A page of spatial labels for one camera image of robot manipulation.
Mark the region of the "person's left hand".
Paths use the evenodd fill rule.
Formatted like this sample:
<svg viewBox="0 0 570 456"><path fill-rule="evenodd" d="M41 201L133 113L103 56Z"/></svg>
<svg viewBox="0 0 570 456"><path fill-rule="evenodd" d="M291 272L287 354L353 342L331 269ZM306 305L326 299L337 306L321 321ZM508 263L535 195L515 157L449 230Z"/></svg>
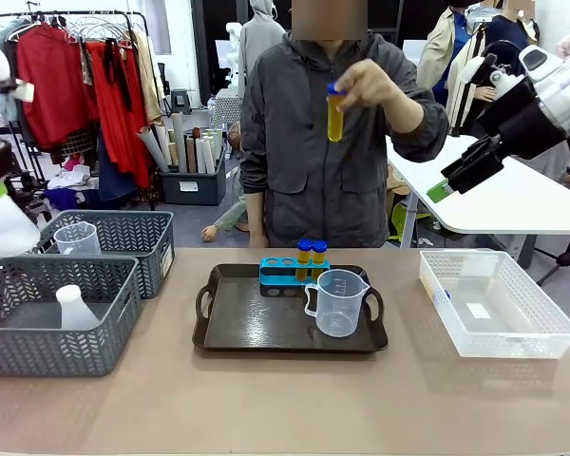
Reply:
<svg viewBox="0 0 570 456"><path fill-rule="evenodd" d="M380 105L388 124L397 133L412 132L424 118L423 108L370 59L350 66L336 81L335 89L346 92L336 108L340 113L354 105Z"/></svg>

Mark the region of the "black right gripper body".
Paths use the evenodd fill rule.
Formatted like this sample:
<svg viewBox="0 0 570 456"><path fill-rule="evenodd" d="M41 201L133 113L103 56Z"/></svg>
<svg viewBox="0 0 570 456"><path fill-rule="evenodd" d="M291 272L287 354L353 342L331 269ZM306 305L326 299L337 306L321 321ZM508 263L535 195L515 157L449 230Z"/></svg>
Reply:
<svg viewBox="0 0 570 456"><path fill-rule="evenodd" d="M542 112L537 92L527 76L495 100L478 118L485 135L479 152L503 160L531 160L564 141L566 134Z"/></svg>

